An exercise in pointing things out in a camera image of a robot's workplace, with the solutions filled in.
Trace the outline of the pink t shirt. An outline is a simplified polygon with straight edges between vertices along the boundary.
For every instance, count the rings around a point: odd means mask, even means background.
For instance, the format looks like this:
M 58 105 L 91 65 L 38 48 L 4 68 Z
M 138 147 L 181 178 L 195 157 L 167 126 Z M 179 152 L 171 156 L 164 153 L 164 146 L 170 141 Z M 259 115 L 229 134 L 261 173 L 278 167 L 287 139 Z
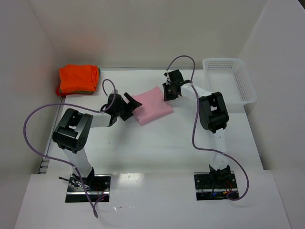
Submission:
M 159 87 L 133 95 L 132 98 L 142 104 L 133 112 L 133 116 L 141 126 L 173 112 L 173 108 L 163 100 L 163 93 Z

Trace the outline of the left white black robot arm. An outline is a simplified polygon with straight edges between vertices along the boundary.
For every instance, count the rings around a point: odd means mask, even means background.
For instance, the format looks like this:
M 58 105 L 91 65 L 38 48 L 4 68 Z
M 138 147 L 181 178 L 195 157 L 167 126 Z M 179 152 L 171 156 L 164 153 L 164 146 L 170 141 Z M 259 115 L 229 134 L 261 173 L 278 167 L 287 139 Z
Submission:
M 87 191 L 95 187 L 95 172 L 85 152 L 90 130 L 96 127 L 111 127 L 118 118 L 126 121 L 133 116 L 137 108 L 142 106 L 142 103 L 133 99 L 128 93 L 124 93 L 123 96 L 127 101 L 120 94 L 111 93 L 107 103 L 96 114 L 81 113 L 69 108 L 56 126 L 52 140 L 72 163 L 70 179 L 72 185 L 83 187 Z

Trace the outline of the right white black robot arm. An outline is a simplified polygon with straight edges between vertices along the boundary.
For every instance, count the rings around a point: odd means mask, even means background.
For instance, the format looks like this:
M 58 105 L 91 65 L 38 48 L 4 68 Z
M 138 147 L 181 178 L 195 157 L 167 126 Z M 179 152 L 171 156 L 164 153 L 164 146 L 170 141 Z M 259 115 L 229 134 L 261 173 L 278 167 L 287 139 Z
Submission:
M 163 83 L 164 101 L 186 97 L 196 102 L 195 124 L 200 122 L 201 127 L 209 134 L 214 152 L 209 164 L 209 176 L 212 187 L 223 185 L 229 178 L 231 169 L 225 156 L 225 129 L 229 115 L 220 92 L 209 92 L 196 85 L 191 80 L 184 80 L 179 70 L 165 72 L 166 82 Z

